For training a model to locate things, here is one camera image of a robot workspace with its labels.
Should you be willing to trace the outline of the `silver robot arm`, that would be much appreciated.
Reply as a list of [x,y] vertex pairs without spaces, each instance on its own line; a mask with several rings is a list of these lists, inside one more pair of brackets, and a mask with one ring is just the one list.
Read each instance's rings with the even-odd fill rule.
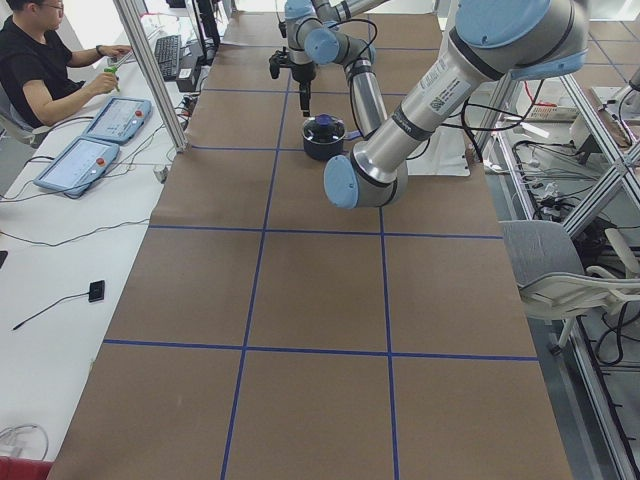
[[361,13],[387,3],[387,0],[345,0],[332,5],[329,1],[291,0],[284,4],[284,19],[279,28],[286,29],[289,22],[311,16],[321,22],[343,22]]
[[460,1],[438,60],[388,115],[375,78],[372,47],[338,23],[375,1],[288,1],[284,21],[296,71],[339,64],[354,94],[363,139],[331,158],[324,190],[337,207],[382,207],[404,193],[406,161],[484,82],[504,76],[542,80],[579,70],[587,54],[587,1]]

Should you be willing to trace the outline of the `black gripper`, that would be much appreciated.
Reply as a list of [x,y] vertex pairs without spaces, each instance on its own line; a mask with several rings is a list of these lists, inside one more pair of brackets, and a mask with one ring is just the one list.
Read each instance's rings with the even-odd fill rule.
[[299,83],[299,105],[303,117],[310,117],[311,82],[316,78],[316,64],[293,64],[293,79]]

